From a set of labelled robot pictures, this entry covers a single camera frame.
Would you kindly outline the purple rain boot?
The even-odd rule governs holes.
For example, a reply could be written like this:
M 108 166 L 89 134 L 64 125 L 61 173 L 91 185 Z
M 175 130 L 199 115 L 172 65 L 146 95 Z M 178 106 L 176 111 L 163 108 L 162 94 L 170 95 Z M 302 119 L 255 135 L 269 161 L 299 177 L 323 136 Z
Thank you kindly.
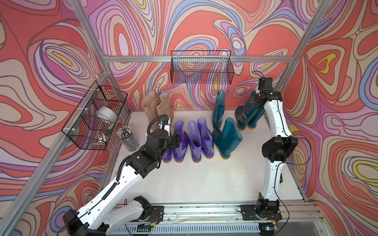
M 182 163 L 184 161 L 189 143 L 188 134 L 184 131 L 184 121 L 177 121 L 175 123 L 175 130 L 180 136 L 180 142 L 179 147 L 173 150 L 173 156 L 177 163 Z
M 188 125 L 189 145 L 194 163 L 201 161 L 202 144 L 199 128 L 196 122 L 190 121 Z
M 167 148 L 166 148 L 166 152 L 164 153 L 163 157 L 162 157 L 162 161 L 164 163 L 170 163 L 172 160 L 172 149 L 170 147 L 170 144 L 168 144 Z
M 206 119 L 198 119 L 197 124 L 201 137 L 201 150 L 207 159 L 212 159 L 214 156 L 214 141 L 212 133 L 207 126 Z

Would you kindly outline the purple rain boot front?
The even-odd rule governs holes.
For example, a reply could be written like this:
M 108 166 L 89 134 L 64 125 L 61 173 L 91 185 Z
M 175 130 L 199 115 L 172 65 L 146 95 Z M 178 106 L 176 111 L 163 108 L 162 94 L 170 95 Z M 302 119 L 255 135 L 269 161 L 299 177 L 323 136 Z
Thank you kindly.
M 188 125 L 189 145 L 194 163 L 201 161 L 202 144 L 199 128 L 196 122 L 190 121 Z

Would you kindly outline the purple rain boot back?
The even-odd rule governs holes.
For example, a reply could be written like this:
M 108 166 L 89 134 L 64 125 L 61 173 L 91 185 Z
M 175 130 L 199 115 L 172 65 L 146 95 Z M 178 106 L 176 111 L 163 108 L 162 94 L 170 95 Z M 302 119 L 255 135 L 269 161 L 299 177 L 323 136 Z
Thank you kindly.
M 212 159 L 214 156 L 214 141 L 212 133 L 207 126 L 206 119 L 198 119 L 197 124 L 201 137 L 201 150 L 207 159 Z

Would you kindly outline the beige rain boot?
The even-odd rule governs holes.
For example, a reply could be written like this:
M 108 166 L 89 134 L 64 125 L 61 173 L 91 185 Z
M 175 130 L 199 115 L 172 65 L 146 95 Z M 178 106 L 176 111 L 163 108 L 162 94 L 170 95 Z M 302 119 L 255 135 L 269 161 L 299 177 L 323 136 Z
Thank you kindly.
M 159 105 L 157 106 L 157 114 L 160 115 L 168 115 L 170 118 L 170 123 L 173 123 L 174 118 L 174 112 L 173 109 L 170 106 L 171 99 L 168 95 L 168 93 L 162 93 L 159 96 Z
M 154 91 L 149 91 L 141 103 L 142 109 L 148 118 L 149 123 L 158 117 L 157 112 L 157 95 Z

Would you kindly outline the teal rain boot back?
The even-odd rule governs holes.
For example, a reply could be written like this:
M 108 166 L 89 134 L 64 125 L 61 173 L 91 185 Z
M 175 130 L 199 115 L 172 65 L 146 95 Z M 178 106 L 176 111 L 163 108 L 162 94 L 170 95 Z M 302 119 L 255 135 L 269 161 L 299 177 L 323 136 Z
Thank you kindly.
M 224 91 L 219 90 L 216 100 L 215 100 L 213 113 L 212 113 L 212 124 L 213 124 L 214 129 L 219 129 L 221 127 L 224 110 L 225 110 Z

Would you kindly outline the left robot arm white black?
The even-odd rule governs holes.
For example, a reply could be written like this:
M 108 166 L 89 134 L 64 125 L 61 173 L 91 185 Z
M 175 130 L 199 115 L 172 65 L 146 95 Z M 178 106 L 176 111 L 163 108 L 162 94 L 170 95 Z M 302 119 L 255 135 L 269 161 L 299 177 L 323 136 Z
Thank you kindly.
M 115 205 L 151 171 L 158 169 L 168 149 L 179 146 L 178 133 L 170 135 L 170 118 L 160 115 L 147 127 L 147 141 L 136 152 L 124 158 L 116 177 L 91 201 L 63 216 L 70 236 L 107 236 L 123 224 L 149 218 L 151 204 L 142 196 L 126 206 Z

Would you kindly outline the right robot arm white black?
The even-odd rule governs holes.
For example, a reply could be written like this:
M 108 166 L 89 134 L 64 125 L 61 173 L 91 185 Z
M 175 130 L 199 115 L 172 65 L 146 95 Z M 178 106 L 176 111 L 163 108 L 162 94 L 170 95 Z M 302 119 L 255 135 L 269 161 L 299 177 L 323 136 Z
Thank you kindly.
M 278 191 L 282 168 L 298 145 L 298 139 L 289 131 L 284 118 L 283 98 L 279 91 L 261 91 L 256 99 L 265 109 L 271 130 L 271 139 L 262 145 L 266 168 L 263 189 L 256 204 L 257 217 L 267 219 L 279 211 Z

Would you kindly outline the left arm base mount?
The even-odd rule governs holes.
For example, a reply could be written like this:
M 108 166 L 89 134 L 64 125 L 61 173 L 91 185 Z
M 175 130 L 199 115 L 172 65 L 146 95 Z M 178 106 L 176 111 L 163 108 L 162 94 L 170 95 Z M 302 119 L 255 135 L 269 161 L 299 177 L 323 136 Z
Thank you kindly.
M 124 222 L 140 222 L 142 224 L 159 223 L 163 220 L 164 206 L 151 205 L 132 201 L 119 209 Z

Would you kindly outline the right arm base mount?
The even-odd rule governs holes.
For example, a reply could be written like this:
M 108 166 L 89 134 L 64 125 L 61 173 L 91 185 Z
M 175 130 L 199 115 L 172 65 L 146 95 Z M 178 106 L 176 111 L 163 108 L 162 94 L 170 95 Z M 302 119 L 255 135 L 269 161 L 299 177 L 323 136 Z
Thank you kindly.
M 244 221 L 264 221 L 273 222 L 282 220 L 281 212 L 274 207 L 262 207 L 256 204 L 239 205 L 237 212 L 242 214 Z

